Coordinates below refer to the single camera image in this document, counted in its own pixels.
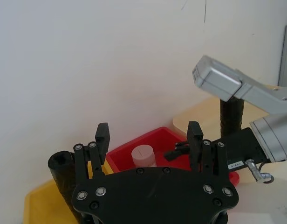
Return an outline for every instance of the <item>black foam grip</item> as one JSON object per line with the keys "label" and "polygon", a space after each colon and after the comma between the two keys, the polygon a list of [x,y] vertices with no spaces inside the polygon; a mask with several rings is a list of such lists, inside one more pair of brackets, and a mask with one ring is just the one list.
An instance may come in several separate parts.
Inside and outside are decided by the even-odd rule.
{"label": "black foam grip", "polygon": [[220,100],[220,134],[221,137],[241,130],[244,100],[235,97],[227,102]]}
{"label": "black foam grip", "polygon": [[76,187],[74,153],[61,151],[53,154],[48,160],[48,167],[60,194],[78,223],[80,223],[82,216],[73,208],[71,202]]}

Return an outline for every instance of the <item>white container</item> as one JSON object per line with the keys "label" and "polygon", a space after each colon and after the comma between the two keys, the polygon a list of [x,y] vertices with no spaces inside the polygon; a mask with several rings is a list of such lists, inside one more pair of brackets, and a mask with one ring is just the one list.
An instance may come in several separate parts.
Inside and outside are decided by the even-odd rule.
{"label": "white container", "polygon": [[136,167],[155,167],[154,150],[149,145],[140,145],[135,147],[132,152],[132,159]]}

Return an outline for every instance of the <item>metal connector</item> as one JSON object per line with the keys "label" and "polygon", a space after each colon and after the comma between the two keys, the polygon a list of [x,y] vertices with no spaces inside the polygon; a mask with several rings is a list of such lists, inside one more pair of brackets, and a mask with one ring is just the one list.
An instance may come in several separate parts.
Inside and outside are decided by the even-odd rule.
{"label": "metal connector", "polygon": [[270,173],[261,173],[260,170],[257,169],[253,159],[246,160],[245,163],[257,183],[271,183],[274,181],[274,177]]}

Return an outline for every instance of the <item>red tray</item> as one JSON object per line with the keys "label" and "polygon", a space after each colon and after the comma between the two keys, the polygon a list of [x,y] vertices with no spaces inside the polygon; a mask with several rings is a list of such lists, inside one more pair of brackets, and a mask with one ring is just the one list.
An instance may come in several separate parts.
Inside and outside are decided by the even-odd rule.
{"label": "red tray", "polygon": [[[179,141],[185,141],[185,138],[177,135],[167,127],[160,127],[107,153],[106,159],[114,173],[132,169],[135,168],[131,156],[132,150],[139,145],[150,145],[154,149],[158,167],[175,167],[190,170],[188,155],[182,155],[170,162],[163,156],[164,152],[172,151],[176,142]],[[239,175],[236,172],[231,172],[229,178],[234,186],[239,183]]]}

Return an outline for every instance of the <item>screw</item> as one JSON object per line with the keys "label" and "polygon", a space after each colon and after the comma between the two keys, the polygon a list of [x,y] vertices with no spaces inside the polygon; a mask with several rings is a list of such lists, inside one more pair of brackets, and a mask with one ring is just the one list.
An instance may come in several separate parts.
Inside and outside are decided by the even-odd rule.
{"label": "screw", "polygon": [[165,173],[165,174],[169,174],[171,172],[171,169],[169,169],[168,167],[164,167],[162,169],[162,171]]}
{"label": "screw", "polygon": [[96,190],[96,195],[97,196],[103,196],[103,195],[105,195],[105,193],[106,193],[106,189],[104,187],[99,187]]}
{"label": "screw", "polygon": [[220,147],[224,147],[225,146],[224,143],[222,143],[222,142],[218,142],[217,145],[220,146]]}
{"label": "screw", "polygon": [[136,173],[141,175],[144,173],[144,169],[143,168],[137,168]]}
{"label": "screw", "polygon": [[91,143],[91,144],[89,145],[90,148],[94,148],[95,146],[96,146],[96,143]]}
{"label": "screw", "polygon": [[208,145],[210,145],[210,142],[209,142],[209,141],[204,141],[204,144],[205,144],[206,146],[208,146]]}
{"label": "screw", "polygon": [[210,185],[204,186],[205,193],[212,194],[214,192],[213,188]]}
{"label": "screw", "polygon": [[81,149],[82,148],[82,146],[81,145],[77,145],[77,146],[75,146],[75,149],[76,150],[79,150],[79,149]]}
{"label": "screw", "polygon": [[77,199],[78,200],[83,200],[87,197],[88,193],[86,191],[81,191],[77,194]]}
{"label": "screw", "polygon": [[92,202],[89,205],[89,208],[92,209],[92,210],[96,210],[98,207],[99,207],[99,202]]}
{"label": "screw", "polygon": [[213,199],[213,204],[220,207],[222,205],[222,202],[218,198],[214,198]]}
{"label": "screw", "polygon": [[228,188],[223,188],[222,189],[223,193],[226,195],[226,196],[229,196],[231,197],[232,196],[232,191]]}

